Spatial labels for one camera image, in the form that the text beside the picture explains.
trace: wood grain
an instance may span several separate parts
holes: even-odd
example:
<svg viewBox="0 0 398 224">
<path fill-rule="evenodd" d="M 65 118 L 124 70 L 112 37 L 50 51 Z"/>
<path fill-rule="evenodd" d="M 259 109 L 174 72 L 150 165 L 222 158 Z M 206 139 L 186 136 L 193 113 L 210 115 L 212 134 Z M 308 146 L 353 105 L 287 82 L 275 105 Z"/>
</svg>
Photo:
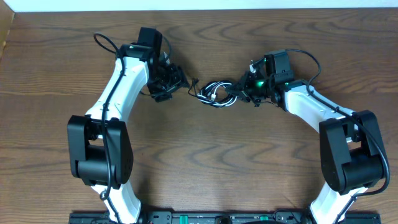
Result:
<svg viewBox="0 0 398 224">
<path fill-rule="evenodd" d="M 14 18 L 14 12 L 8 7 L 8 5 L 3 0 L 0 0 L 0 60 L 1 60 L 2 50 L 6 46 L 6 39 L 13 18 Z"/>
<path fill-rule="evenodd" d="M 353 210 L 398 218 L 398 10 L 79 12 L 17 14 L 0 64 L 0 220 L 66 223 L 74 210 L 104 210 L 70 173 L 66 125 L 84 114 L 113 71 L 100 31 L 119 44 L 155 27 L 172 60 L 199 85 L 237 80 L 270 50 L 304 49 L 323 65 L 319 92 L 379 120 L 392 172 L 383 194 Z M 316 66 L 290 54 L 299 78 Z M 237 102 L 216 109 L 179 90 L 155 103 L 139 96 L 128 124 L 132 184 L 146 204 L 174 210 L 303 208 L 324 180 L 318 135 L 280 108 Z"/>
</svg>

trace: cable bundle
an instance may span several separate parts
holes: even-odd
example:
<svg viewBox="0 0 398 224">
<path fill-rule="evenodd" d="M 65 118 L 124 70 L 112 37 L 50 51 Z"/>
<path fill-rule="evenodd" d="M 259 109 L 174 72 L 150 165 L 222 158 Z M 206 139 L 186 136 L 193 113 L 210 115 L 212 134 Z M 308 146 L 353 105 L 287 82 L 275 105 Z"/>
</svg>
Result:
<svg viewBox="0 0 398 224">
<path fill-rule="evenodd" d="M 237 96 L 231 95 L 228 93 L 227 97 L 223 98 L 222 100 L 216 101 L 217 98 L 217 89 L 219 87 L 226 88 L 228 85 L 232 85 L 232 82 L 228 80 L 223 80 L 219 82 L 209 82 L 206 86 L 204 86 L 199 93 L 197 93 L 196 85 L 199 80 L 193 80 L 192 86 L 188 90 L 188 94 L 198 98 L 203 104 L 214 106 L 215 108 L 222 108 L 225 106 L 231 106 L 235 103 Z M 190 91 L 193 88 L 195 94 L 191 94 Z"/>
</svg>

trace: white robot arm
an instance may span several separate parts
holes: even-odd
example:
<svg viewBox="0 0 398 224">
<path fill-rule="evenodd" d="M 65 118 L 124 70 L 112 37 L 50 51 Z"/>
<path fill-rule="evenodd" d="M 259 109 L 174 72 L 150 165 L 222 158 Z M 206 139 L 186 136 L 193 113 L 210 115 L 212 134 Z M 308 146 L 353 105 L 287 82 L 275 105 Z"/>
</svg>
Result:
<svg viewBox="0 0 398 224">
<path fill-rule="evenodd" d="M 144 87 L 148 82 L 149 69 L 147 62 L 140 61 L 139 58 L 124 57 L 123 60 L 126 66 L 124 77 L 122 77 L 118 88 L 114 92 L 114 96 L 109 102 L 109 111 L 106 113 L 106 120 L 117 118 L 127 124 L 137 95 L 142 87 Z M 116 80 L 119 78 L 120 71 L 121 61 L 120 59 L 117 59 L 114 72 L 109 83 L 106 85 L 106 88 L 99 100 L 87 111 L 86 115 L 91 115 L 92 119 L 101 119 L 103 103 L 116 83 Z M 121 184 L 119 189 L 113 189 L 109 193 L 110 201 L 112 202 L 114 209 L 118 212 L 122 223 L 135 223 L 141 211 L 141 202 L 134 194 L 131 181 L 132 180 L 128 180 L 125 184 Z M 92 186 L 92 188 L 100 194 L 107 188 L 107 186 L 96 184 Z M 109 202 L 107 200 L 104 202 L 109 210 L 109 218 L 112 221 L 117 222 L 116 214 L 111 208 Z"/>
<path fill-rule="evenodd" d="M 166 53 L 160 56 L 161 41 L 160 32 L 143 27 L 136 44 L 117 49 L 114 72 L 104 92 L 85 116 L 72 116 L 68 123 L 72 174 L 91 186 L 101 198 L 108 187 L 112 188 L 103 200 L 110 212 L 109 219 L 114 222 L 135 223 L 141 211 L 141 202 L 130 180 L 134 158 L 126 128 L 138 94 L 147 85 L 150 96 L 160 102 L 170 99 L 180 87 L 189 86 L 182 69 L 170 64 Z M 90 144 L 89 140 L 96 139 L 104 139 L 104 146 Z"/>
<path fill-rule="evenodd" d="M 327 103 L 337 107 L 339 105 L 325 98 L 314 90 L 314 87 L 310 86 L 313 94 L 317 95 Z M 314 130 L 319 133 L 319 123 L 328 119 L 343 119 L 344 115 L 339 114 L 336 111 L 331 110 L 329 107 L 314 99 L 310 96 L 306 86 L 298 86 L 292 88 L 290 91 L 285 93 L 286 109 L 288 112 L 297 115 L 302 118 L 307 124 L 309 124 Z M 347 114 L 352 115 L 353 110 L 343 108 L 340 110 Z M 351 138 L 346 138 L 347 142 L 351 142 Z M 317 197 L 311 203 L 310 210 L 315 219 L 316 223 L 333 224 L 336 217 L 344 209 L 345 205 L 349 202 L 351 197 L 356 193 L 363 193 L 367 190 L 367 187 L 360 187 L 354 190 L 350 190 L 345 195 L 340 195 L 339 192 L 334 191 L 329 187 L 327 183 L 323 185 L 323 188 Z M 344 220 L 345 215 L 342 214 L 339 221 Z"/>
</svg>

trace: white cable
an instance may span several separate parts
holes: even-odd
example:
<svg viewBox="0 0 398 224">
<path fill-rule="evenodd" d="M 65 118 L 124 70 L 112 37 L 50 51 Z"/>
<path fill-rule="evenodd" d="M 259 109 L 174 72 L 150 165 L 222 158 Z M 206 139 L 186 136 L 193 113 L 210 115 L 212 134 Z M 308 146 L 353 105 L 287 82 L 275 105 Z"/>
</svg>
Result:
<svg viewBox="0 0 398 224">
<path fill-rule="evenodd" d="M 226 88 L 228 85 L 232 85 L 232 83 L 230 81 L 211 82 L 202 88 L 196 97 L 202 103 L 217 108 L 231 106 L 236 102 L 238 97 L 229 94 L 223 101 L 216 101 L 218 87 L 222 86 L 223 88 Z"/>
</svg>

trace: black cable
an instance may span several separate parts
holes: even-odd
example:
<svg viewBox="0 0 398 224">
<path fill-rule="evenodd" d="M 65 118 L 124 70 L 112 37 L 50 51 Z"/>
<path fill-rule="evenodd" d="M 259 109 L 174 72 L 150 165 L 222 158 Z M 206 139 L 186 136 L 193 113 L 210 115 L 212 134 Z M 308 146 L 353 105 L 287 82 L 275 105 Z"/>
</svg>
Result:
<svg viewBox="0 0 398 224">
<path fill-rule="evenodd" d="M 373 142 L 373 144 L 375 145 L 381 161 L 382 161 L 382 165 L 383 165 L 383 172 L 384 172 L 384 176 L 385 176 L 385 181 L 383 186 L 380 189 L 374 190 L 372 192 L 364 192 L 364 193 L 356 193 L 353 196 L 351 196 L 349 202 L 345 205 L 344 209 L 337 215 L 337 218 L 335 220 L 335 223 L 338 223 L 338 220 L 341 218 L 341 216 L 347 212 L 347 210 L 349 209 L 349 207 L 356 201 L 356 199 L 358 197 L 362 197 L 362 196 L 370 196 L 370 195 L 376 195 L 379 194 L 383 191 L 385 191 L 390 183 L 390 168 L 389 168 L 389 163 L 387 160 L 387 156 L 383 153 L 383 151 L 381 150 L 380 145 L 377 143 L 376 139 L 373 137 L 373 135 L 369 132 L 368 129 L 366 129 L 358 120 L 356 120 L 355 118 L 353 118 L 351 115 L 343 112 L 340 110 L 340 108 L 334 107 L 332 105 L 330 105 L 329 103 L 325 102 L 324 100 L 322 100 L 321 98 L 319 98 L 317 95 L 314 94 L 314 90 L 310 90 L 310 85 L 312 83 L 312 81 L 314 81 L 314 79 L 317 78 L 317 76 L 319 76 L 319 74 L 321 74 L 322 68 L 321 65 L 319 63 L 319 61 L 310 53 L 304 51 L 304 50 L 298 50 L 298 49 L 286 49 L 286 51 L 291 51 L 291 52 L 300 52 L 303 54 L 308 55 L 309 57 L 311 57 L 314 62 L 318 65 L 318 73 L 316 75 L 314 75 L 307 83 L 307 91 L 308 93 L 314 97 L 314 99 L 318 100 L 319 102 L 323 103 L 324 105 L 326 105 L 327 107 L 329 107 L 330 109 L 332 109 L 333 111 L 336 111 L 336 113 L 339 113 L 343 116 L 345 116 L 346 118 L 348 118 L 351 122 L 353 122 L 354 124 L 357 125 L 358 129 L 362 130 L 365 135 L 371 140 L 371 142 Z"/>
<path fill-rule="evenodd" d="M 119 217 L 119 213 L 116 211 L 115 207 L 113 206 L 111 199 L 108 198 L 107 201 L 108 201 L 109 206 L 111 207 L 112 211 L 114 212 L 114 216 L 116 217 L 116 220 L 118 221 L 118 223 L 122 223 L 122 221 L 120 220 L 120 217 Z"/>
<path fill-rule="evenodd" d="M 196 85 L 197 85 L 198 82 L 199 82 L 199 79 L 193 78 L 193 79 L 192 79 L 192 85 L 190 86 L 190 88 L 189 88 L 189 90 L 188 90 L 188 94 L 191 95 L 191 96 L 193 96 L 193 97 L 195 97 L 195 98 L 198 98 L 198 97 L 197 97 L 197 89 L 196 89 Z"/>
<path fill-rule="evenodd" d="M 262 101 L 262 102 L 259 102 L 260 104 L 263 104 L 263 103 L 269 103 L 269 104 L 272 104 L 272 105 L 274 105 L 274 106 L 276 106 L 276 107 L 278 107 L 278 105 L 277 104 L 275 104 L 275 103 L 273 103 L 273 102 L 271 102 L 271 101 Z"/>
<path fill-rule="evenodd" d="M 143 91 L 140 91 L 139 94 L 144 95 L 144 96 L 152 96 L 152 94 L 146 94 Z"/>
<path fill-rule="evenodd" d="M 102 37 L 103 39 L 105 39 L 106 41 L 108 41 L 112 47 L 115 49 L 115 51 L 113 52 L 112 50 L 106 48 L 103 44 L 101 44 L 98 39 L 97 36 Z M 118 49 L 118 47 L 113 43 L 113 41 L 111 39 L 109 39 L 107 36 L 100 34 L 100 33 L 95 33 L 94 34 L 94 40 L 95 42 L 101 46 L 102 48 L 104 48 L 105 50 L 107 50 L 108 52 L 112 52 L 116 54 L 116 58 L 119 58 L 121 61 L 121 66 L 122 69 L 120 71 L 120 75 L 119 78 L 116 80 L 116 83 L 113 85 L 111 91 L 109 92 L 108 97 L 105 100 L 105 103 L 103 104 L 103 110 L 102 110 L 102 118 L 101 118 L 101 127 L 102 127 L 102 137 L 103 137 L 103 141 L 104 141 L 104 150 L 105 150 L 105 157 L 106 157 L 106 165 L 108 168 L 108 185 L 106 190 L 102 191 L 99 195 L 100 199 L 102 201 L 108 200 L 109 199 L 109 194 L 111 193 L 111 183 L 112 183 L 112 171 L 111 171 L 111 157 L 109 155 L 109 147 L 108 147 L 108 140 L 106 139 L 106 135 L 107 135 L 107 130 L 106 130 L 106 123 L 105 123 L 105 119 L 106 119 L 106 112 L 108 111 L 108 105 L 109 102 L 111 101 L 111 98 L 113 96 L 113 93 L 116 91 L 120 81 L 122 80 L 122 77 L 124 76 L 124 71 L 125 71 L 125 65 L 124 65 L 124 60 L 122 58 L 122 55 Z M 112 211 L 115 213 L 115 215 L 117 215 L 117 219 L 118 221 L 120 221 L 119 215 L 116 211 L 116 209 L 113 207 L 113 205 L 111 206 L 111 201 L 108 200 L 108 203 L 112 209 Z"/>
</svg>

